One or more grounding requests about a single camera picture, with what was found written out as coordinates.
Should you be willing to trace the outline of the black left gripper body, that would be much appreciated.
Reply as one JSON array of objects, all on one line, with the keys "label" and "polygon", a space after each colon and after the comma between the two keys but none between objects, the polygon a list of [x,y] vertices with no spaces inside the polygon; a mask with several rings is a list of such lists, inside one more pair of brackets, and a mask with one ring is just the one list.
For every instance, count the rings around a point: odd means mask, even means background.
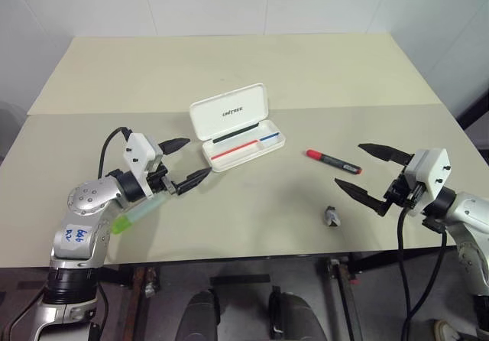
[{"label": "black left gripper body", "polygon": [[153,193],[167,191],[170,195],[179,193],[177,184],[168,176],[168,169],[165,166],[158,166],[154,172],[147,175],[146,181]]}]

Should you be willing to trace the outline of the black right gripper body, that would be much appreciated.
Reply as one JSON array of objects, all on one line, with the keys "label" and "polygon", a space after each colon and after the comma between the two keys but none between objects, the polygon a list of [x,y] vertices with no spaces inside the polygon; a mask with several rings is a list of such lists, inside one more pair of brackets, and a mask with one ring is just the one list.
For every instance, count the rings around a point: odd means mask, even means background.
[{"label": "black right gripper body", "polygon": [[385,204],[387,208],[394,204],[401,208],[414,209],[424,193],[424,183],[415,182],[411,187],[406,176],[399,174],[384,194]]}]

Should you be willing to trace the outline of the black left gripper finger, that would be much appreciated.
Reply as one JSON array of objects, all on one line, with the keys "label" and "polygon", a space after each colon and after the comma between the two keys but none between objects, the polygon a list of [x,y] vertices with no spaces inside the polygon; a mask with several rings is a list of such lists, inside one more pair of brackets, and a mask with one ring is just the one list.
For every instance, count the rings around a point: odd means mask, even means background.
[{"label": "black left gripper finger", "polygon": [[173,138],[158,144],[163,155],[172,154],[190,143],[189,138]]},{"label": "black left gripper finger", "polygon": [[176,194],[180,196],[188,192],[189,190],[197,187],[209,175],[211,171],[212,168],[207,167],[191,173],[186,177],[184,181],[175,184]]}]

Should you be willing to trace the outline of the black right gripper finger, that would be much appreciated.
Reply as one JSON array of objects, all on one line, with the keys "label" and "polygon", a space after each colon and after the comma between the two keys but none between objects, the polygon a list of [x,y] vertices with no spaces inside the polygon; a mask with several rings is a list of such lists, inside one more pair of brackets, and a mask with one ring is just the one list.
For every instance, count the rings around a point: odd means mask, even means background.
[{"label": "black right gripper finger", "polygon": [[353,200],[361,203],[362,205],[372,209],[379,216],[385,216],[390,208],[390,203],[387,201],[381,201],[370,196],[368,192],[353,183],[349,183],[338,178],[334,179],[335,183],[347,193]]},{"label": "black right gripper finger", "polygon": [[358,147],[375,158],[382,161],[393,161],[402,166],[407,166],[413,158],[412,154],[408,154],[386,145],[362,143],[359,144]]}]

